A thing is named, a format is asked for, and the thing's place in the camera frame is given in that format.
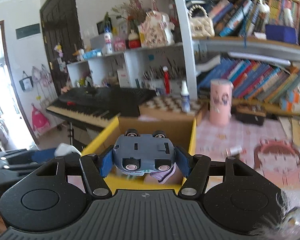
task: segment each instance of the blue toy car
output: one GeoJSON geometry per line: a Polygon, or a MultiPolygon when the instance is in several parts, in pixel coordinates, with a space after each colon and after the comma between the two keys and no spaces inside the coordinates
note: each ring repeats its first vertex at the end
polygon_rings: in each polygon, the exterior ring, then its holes
{"type": "Polygon", "coordinates": [[[142,176],[171,169],[175,163],[175,150],[164,131],[139,134],[137,130],[129,129],[117,139],[113,158],[124,174],[142,176]]]}

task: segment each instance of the small spray bottle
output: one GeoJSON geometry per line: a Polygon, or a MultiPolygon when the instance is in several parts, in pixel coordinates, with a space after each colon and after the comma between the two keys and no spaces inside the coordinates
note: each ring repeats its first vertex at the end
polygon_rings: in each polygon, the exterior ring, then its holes
{"type": "Polygon", "coordinates": [[[169,72],[168,72],[168,67],[164,66],[163,67],[163,81],[164,81],[164,87],[166,89],[166,94],[170,94],[170,81],[169,81],[169,72]]]}
{"type": "Polygon", "coordinates": [[[184,113],[190,112],[190,96],[189,91],[187,87],[186,81],[182,81],[182,87],[181,87],[181,109],[184,113]]]}

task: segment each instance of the ribbed rubber surface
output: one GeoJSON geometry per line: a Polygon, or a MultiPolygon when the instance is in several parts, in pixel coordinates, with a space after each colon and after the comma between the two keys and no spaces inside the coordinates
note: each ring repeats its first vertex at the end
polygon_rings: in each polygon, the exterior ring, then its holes
{"type": "Polygon", "coordinates": [[[212,223],[195,201],[173,190],[118,190],[111,199],[94,201],[67,228],[31,234],[10,228],[0,240],[248,240],[212,223]]]}

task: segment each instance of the pink cylinder container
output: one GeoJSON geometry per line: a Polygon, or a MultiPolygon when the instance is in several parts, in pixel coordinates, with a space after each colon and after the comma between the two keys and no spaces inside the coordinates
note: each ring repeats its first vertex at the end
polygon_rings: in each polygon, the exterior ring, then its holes
{"type": "Polygon", "coordinates": [[[226,126],[231,117],[233,85],[226,79],[211,80],[210,122],[217,126],[226,126]]]}

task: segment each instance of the wooden door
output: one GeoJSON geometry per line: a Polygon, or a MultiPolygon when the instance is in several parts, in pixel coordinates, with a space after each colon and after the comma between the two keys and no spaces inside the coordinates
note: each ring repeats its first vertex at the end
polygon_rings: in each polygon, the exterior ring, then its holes
{"type": "Polygon", "coordinates": [[[68,63],[74,60],[72,55],[82,48],[80,28],[75,0],[47,0],[40,10],[42,35],[49,62],[49,68],[57,94],[66,85],[67,70],[60,70],[59,54],[54,50],[60,43],[62,46],[62,61],[68,63]]]}

